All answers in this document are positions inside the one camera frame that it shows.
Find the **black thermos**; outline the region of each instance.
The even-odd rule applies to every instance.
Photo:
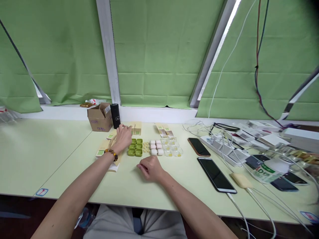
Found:
[[[113,126],[115,129],[117,129],[121,124],[119,104],[111,104],[110,107],[112,113]]]

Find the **white bottle label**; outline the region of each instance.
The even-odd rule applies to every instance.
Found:
[[[283,173],[277,172],[266,166],[265,164],[262,164],[256,170],[254,170],[253,174],[258,178],[260,182],[263,183],[271,183],[272,181],[283,175]]]

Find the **wrist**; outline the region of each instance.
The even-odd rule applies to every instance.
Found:
[[[122,151],[123,151],[123,148],[120,144],[118,143],[115,143],[114,145],[112,145],[111,149],[117,154],[119,155]]]

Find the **smartphone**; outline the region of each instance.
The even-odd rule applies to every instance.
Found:
[[[306,186],[309,185],[306,181],[298,177],[297,175],[288,172],[285,175],[282,176],[285,180],[289,181],[292,185],[296,186]]]
[[[218,192],[237,193],[236,189],[234,189],[211,158],[197,158],[197,160]]]
[[[255,154],[246,159],[246,164],[252,169],[257,169],[264,161],[267,160],[270,160],[270,158],[262,154]]]
[[[292,185],[290,182],[285,180],[284,178],[280,177],[276,179],[275,181],[270,183],[275,188],[277,188],[280,191],[283,192],[296,192],[299,191],[298,188],[296,188],[294,185]]]
[[[205,146],[202,144],[202,142],[199,141],[199,139],[197,139],[197,138],[188,138],[187,140],[190,143],[190,145],[193,147],[193,149],[195,150],[197,155],[206,156],[206,157],[210,156],[210,153],[205,148]]]

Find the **hand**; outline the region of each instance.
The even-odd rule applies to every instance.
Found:
[[[140,164],[136,165],[138,167],[145,179],[151,182],[160,182],[165,175],[165,171],[160,165],[157,156],[149,156],[140,161]]]
[[[116,143],[112,146],[115,153],[119,154],[132,143],[132,126],[120,124],[116,129]]]

